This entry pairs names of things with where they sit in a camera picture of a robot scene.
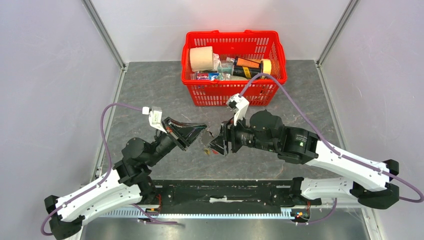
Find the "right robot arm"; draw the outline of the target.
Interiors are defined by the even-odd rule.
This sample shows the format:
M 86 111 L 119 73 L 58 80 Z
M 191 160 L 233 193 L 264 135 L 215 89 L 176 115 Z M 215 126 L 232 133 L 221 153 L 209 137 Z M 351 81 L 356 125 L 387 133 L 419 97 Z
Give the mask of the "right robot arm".
M 377 162 L 352 155 L 325 142 L 314 132 L 285 126 L 279 116 L 267 110 L 254 113 L 249 121 L 223 121 L 220 132 L 208 146 L 226 156 L 248 147 L 274 153 L 289 164 L 308 165 L 338 174 L 335 178 L 295 177 L 289 200 L 300 205 L 322 198 L 356 199 L 363 206 L 386 210 L 400 200 L 400 190 L 383 171 L 398 174 L 395 160 Z

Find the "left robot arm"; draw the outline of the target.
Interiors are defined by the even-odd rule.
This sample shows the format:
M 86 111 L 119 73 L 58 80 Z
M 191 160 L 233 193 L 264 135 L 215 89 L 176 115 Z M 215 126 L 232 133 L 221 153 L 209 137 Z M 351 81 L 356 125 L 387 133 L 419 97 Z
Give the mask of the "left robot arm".
M 55 239 L 77 234 L 82 226 L 114 209 L 156 203 L 159 196 L 150 177 L 151 167 L 176 147 L 187 150 L 207 128 L 205 123 L 179 122 L 170 117 L 161 125 L 152 142 L 131 138 L 121 151 L 122 160 L 95 181 L 66 196 L 44 199 Z

